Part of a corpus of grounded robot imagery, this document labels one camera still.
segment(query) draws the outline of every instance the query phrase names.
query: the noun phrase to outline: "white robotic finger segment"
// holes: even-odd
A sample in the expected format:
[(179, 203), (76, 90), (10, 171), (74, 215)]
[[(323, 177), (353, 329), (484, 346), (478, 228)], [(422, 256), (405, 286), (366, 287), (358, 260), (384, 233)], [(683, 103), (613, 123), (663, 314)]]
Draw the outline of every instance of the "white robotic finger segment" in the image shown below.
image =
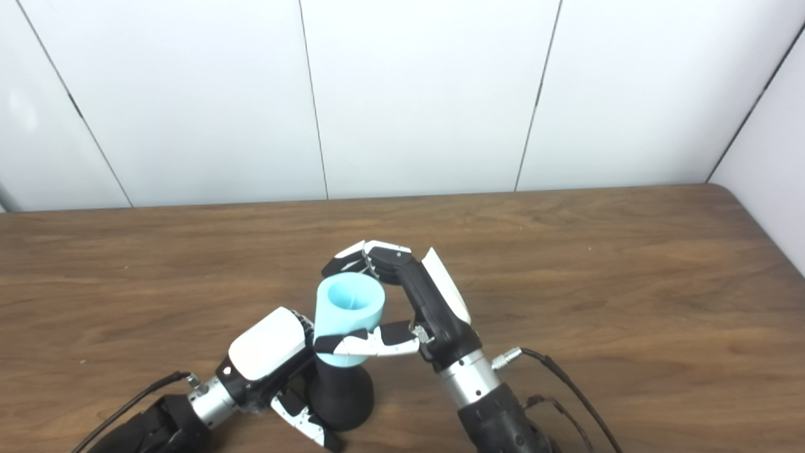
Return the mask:
[(450, 273), (444, 267), (444, 264), (442, 264), (442, 260), (439, 259), (436, 250), (431, 249), (427, 252), (427, 255), (422, 259), (422, 265), (425, 267), (425, 270), (427, 270), (428, 275), (431, 276), (433, 283), (436, 284), (436, 288), (444, 298), (444, 301), (448, 303), (450, 310), (452, 310), (461, 321), (472, 324), (469, 311), (467, 311), (467, 305), (464, 303), (464, 298), (461, 296), (461, 293), (458, 292), (456, 283), (453, 282)]
[(304, 326), (293, 312), (279, 307), (232, 342), (229, 358), (243, 377), (258, 380), (304, 347)]

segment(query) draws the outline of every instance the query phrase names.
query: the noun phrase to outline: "black cable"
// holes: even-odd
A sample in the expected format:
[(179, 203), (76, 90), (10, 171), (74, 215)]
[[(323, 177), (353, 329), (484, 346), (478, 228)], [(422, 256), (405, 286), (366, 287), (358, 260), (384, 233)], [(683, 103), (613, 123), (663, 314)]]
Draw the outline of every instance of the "black cable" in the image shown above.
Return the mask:
[(529, 397), (526, 400), (526, 404), (522, 405), (522, 408), (528, 410), (529, 408), (534, 407), (543, 401), (548, 401), (552, 403), (560, 414), (564, 415), (565, 417), (568, 418), (568, 420), (570, 420), (570, 423), (572, 423), (573, 426), (576, 427), (576, 431), (579, 431), (579, 436), (581, 436), (581, 440), (584, 441), (584, 445), (587, 447), (588, 453), (596, 453), (596, 448), (592, 446), (592, 442), (590, 442), (590, 438), (587, 436), (587, 431), (585, 431), (584, 428), (581, 427), (581, 424), (579, 424), (576, 418), (573, 417), (570, 414), (570, 412), (567, 409), (565, 409), (562, 403), (556, 400), (556, 398), (544, 397), (542, 395), (534, 395), (533, 397)]
[(544, 365), (545, 368), (550, 370), (552, 373), (556, 375), (556, 377), (558, 377), (562, 382), (564, 382), (565, 385), (567, 385), (573, 391), (573, 393), (576, 394), (576, 397), (579, 398), (579, 401), (581, 401), (581, 404), (584, 405), (584, 408), (590, 413), (590, 415), (592, 415), (592, 418), (595, 419), (596, 423), (598, 423), (598, 426), (601, 427), (601, 430), (604, 431), (604, 435), (606, 435), (606, 438), (609, 440), (609, 443), (612, 444), (612, 448), (615, 449), (616, 453), (623, 453), (621, 445), (617, 443), (615, 436), (612, 434), (612, 431), (610, 431), (609, 428), (606, 426), (606, 423), (604, 422), (604, 419), (601, 418), (601, 415), (598, 415), (598, 411), (596, 411), (596, 409), (592, 407), (590, 401), (581, 392), (581, 390), (578, 387), (576, 387), (576, 384), (573, 384), (573, 381), (570, 379), (570, 376), (568, 376), (568, 374), (565, 373), (564, 370), (560, 368), (559, 365), (556, 364), (556, 362), (554, 362), (549, 355), (542, 355), (536, 351), (532, 351), (531, 349), (526, 349), (525, 347), (521, 347), (520, 351), (522, 351), (523, 354), (528, 355), (531, 358), (539, 360), (539, 362), (542, 365)]
[(178, 380), (182, 380), (188, 376), (190, 376), (189, 372), (173, 372), (172, 374), (157, 380), (154, 384), (149, 385), (145, 388), (145, 390), (138, 393), (136, 397), (131, 398), (131, 401), (125, 403), (123, 407), (118, 409), (117, 412), (110, 415), (109, 418), (103, 421), (103, 423), (98, 425), (98, 428), (95, 428), (93, 432), (89, 433), (87, 437), (85, 437), (84, 440), (78, 444), (78, 446), (72, 449), (71, 453), (78, 453), (79, 451), (84, 450), (84, 448), (87, 447), (87, 445), (89, 445), (89, 443), (92, 442), (93, 439), (95, 439), (103, 430), (109, 427), (109, 425), (114, 423), (114, 421), (120, 418), (121, 415), (125, 414), (127, 410), (134, 407), (135, 404), (139, 403), (140, 400), (142, 400), (144, 397), (147, 397), (150, 393), (156, 392), (162, 387), (172, 384)]

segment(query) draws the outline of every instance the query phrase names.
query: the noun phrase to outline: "silver cylindrical joint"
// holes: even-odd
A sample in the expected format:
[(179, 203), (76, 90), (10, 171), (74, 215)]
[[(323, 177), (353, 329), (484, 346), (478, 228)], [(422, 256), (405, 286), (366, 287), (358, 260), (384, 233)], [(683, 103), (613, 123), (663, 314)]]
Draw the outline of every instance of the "silver cylindrical joint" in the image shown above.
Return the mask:
[(508, 351), (500, 354), (499, 356), (492, 359), (492, 369), (497, 371), (506, 365), (508, 365), (512, 360), (517, 359), (522, 354), (522, 350), (519, 347), (513, 347)]
[(461, 357), (439, 376), (459, 409), (480, 400), (501, 384), (480, 349)]
[(188, 394), (188, 400), (198, 418), (212, 430), (237, 411), (237, 404), (217, 377), (200, 388), (206, 391), (193, 390)]

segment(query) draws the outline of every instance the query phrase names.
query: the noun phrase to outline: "black holder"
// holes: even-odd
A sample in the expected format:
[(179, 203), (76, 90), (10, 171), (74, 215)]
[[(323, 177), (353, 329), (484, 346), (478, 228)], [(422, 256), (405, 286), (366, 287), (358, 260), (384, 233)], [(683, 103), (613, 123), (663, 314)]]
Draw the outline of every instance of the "black holder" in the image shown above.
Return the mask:
[(313, 413), (333, 431), (362, 425), (374, 409), (372, 377), (361, 365), (341, 368), (316, 357), (318, 375), (308, 386)]

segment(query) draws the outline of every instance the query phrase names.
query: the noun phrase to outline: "cable connector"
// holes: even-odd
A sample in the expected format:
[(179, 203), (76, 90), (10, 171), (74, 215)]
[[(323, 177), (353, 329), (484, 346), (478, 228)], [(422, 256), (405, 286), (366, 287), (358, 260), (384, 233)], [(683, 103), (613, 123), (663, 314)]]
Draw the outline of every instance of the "cable connector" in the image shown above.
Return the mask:
[(514, 359), (517, 359), (522, 354), (522, 350), (519, 347), (514, 347), (509, 349), (508, 351), (500, 354), (499, 356), (492, 359), (492, 370), (497, 371), (506, 365), (510, 364)]

